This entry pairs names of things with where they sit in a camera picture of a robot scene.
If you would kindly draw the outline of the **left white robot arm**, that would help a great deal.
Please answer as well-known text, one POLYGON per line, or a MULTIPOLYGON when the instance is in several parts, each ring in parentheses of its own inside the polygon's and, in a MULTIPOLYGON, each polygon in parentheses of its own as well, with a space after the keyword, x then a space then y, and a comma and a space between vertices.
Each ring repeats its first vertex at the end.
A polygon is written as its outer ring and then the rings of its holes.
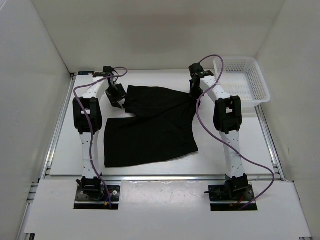
POLYGON ((122 108, 126 91, 117 80, 125 74, 119 74, 117 70, 117 67, 108 66, 103 72, 94 74, 91 83, 76 86, 72 101, 73 122, 81 140, 83 156, 82 178, 77 182, 84 194, 95 201, 103 199, 106 204, 111 202, 111 194, 99 166, 98 140, 103 126, 100 100, 106 95, 113 107, 122 108))

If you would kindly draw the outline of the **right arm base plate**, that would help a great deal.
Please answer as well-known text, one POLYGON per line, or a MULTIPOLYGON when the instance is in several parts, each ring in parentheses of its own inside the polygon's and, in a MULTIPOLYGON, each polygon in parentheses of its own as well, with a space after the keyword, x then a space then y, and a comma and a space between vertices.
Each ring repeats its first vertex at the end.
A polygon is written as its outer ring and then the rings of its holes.
POLYGON ((208 190, 204 194, 209 195, 211 212, 238 211, 255 198, 251 184, 246 190, 241 190, 232 196, 226 192, 224 185, 208 185, 208 190))

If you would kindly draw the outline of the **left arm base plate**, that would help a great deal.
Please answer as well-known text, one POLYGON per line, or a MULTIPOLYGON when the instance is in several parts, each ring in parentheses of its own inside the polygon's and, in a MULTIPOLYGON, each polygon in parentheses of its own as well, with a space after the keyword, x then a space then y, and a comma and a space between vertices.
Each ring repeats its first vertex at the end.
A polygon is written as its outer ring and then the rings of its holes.
POLYGON ((86 194, 82 188, 78 185, 73 208, 76 210, 118 210, 121 186, 120 185, 108 185, 108 190, 111 196, 111 206, 109 203, 108 194, 104 189, 101 193, 95 196, 86 194))

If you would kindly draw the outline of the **black shorts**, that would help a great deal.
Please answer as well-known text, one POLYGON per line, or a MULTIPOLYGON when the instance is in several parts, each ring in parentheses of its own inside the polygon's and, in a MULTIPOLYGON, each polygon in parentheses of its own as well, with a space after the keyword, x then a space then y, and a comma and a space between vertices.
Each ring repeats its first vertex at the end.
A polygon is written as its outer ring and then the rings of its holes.
POLYGON ((198 152, 193 134, 196 103, 186 92, 128 86, 124 107, 133 116, 107 120, 104 166, 132 167, 198 152))

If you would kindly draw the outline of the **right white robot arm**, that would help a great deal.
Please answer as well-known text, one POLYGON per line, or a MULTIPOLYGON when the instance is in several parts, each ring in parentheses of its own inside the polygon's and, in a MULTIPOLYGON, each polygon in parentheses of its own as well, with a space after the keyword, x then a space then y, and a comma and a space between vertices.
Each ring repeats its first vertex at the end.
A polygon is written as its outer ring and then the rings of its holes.
POLYGON ((230 200, 236 200, 249 186, 240 156, 241 99, 230 95, 217 84, 210 70, 191 70, 190 76, 190 95, 198 98, 206 92, 214 103, 213 125, 220 134, 226 161, 224 193, 230 200))

